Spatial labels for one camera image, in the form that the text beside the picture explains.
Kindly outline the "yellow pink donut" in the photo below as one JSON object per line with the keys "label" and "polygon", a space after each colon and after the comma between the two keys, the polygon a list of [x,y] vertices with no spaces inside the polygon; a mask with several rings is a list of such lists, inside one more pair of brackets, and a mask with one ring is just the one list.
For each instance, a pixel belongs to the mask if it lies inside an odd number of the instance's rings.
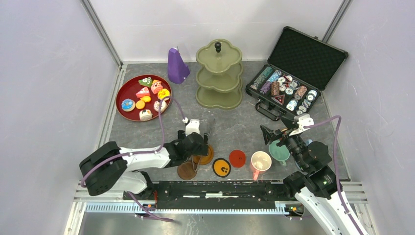
{"label": "yellow pink donut", "polygon": [[163,98],[170,96],[171,92],[169,89],[163,88],[161,90],[158,91],[157,96],[159,100],[162,100]]}

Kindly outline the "pink roll cake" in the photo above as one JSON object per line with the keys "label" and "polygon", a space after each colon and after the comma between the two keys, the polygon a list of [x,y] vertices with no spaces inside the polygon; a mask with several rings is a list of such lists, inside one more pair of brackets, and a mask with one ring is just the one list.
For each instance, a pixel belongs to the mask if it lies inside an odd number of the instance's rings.
{"label": "pink roll cake", "polygon": [[153,94],[158,94],[159,91],[163,89],[162,82],[159,80],[153,80],[150,88]]}

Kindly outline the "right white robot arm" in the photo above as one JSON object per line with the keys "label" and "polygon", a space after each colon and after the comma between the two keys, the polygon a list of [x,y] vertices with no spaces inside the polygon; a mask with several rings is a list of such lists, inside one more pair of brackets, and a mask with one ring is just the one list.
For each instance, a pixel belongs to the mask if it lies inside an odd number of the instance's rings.
{"label": "right white robot arm", "polygon": [[264,125],[260,129],[265,144],[279,140],[277,146],[287,147],[300,169],[283,179],[283,195],[289,200],[299,201],[328,235],[366,235],[366,229],[346,198],[338,178],[338,168],[331,169],[328,165],[337,163],[337,144],[333,144],[333,154],[330,155],[324,143],[305,144],[301,138],[305,131],[333,120],[337,120],[337,135],[342,120],[339,115],[314,123],[309,114],[302,114],[286,120],[288,127],[285,131],[272,130]]}

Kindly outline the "white swirl roll cake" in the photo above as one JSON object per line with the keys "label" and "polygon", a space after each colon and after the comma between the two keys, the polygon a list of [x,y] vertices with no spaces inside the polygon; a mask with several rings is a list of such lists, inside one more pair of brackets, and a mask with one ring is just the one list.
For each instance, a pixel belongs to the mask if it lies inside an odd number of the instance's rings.
{"label": "white swirl roll cake", "polygon": [[153,114],[149,109],[144,109],[139,112],[140,121],[150,120],[152,117],[153,117]]}

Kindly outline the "chocolate cream donut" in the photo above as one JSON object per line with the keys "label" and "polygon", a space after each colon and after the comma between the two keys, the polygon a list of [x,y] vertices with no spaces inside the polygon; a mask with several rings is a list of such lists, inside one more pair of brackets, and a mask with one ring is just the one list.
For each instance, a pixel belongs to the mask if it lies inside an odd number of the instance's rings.
{"label": "chocolate cream donut", "polygon": [[156,100],[153,104],[153,109],[158,113],[164,112],[164,110],[167,108],[167,102],[165,100]]}

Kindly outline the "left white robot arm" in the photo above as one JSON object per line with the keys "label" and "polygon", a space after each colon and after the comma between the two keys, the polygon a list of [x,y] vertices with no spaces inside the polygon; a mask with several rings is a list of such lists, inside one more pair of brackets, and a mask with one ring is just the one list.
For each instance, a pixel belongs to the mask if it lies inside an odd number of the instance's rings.
{"label": "left white robot arm", "polygon": [[149,199],[154,187],[143,169],[175,167],[187,162],[193,155],[206,155],[208,139],[208,133],[185,135],[180,130],[176,140],[152,148],[130,149],[110,141],[79,164],[83,176],[80,185],[88,190],[90,196],[113,189]]}

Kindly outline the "metal tongs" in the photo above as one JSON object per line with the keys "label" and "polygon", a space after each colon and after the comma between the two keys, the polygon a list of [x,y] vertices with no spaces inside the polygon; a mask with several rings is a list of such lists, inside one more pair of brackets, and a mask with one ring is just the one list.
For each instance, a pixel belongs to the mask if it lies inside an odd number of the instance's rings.
{"label": "metal tongs", "polygon": [[200,134],[203,135],[203,137],[207,137],[207,146],[210,144],[209,140],[211,137],[211,134],[213,132],[215,125],[215,119],[201,119],[200,120]]}

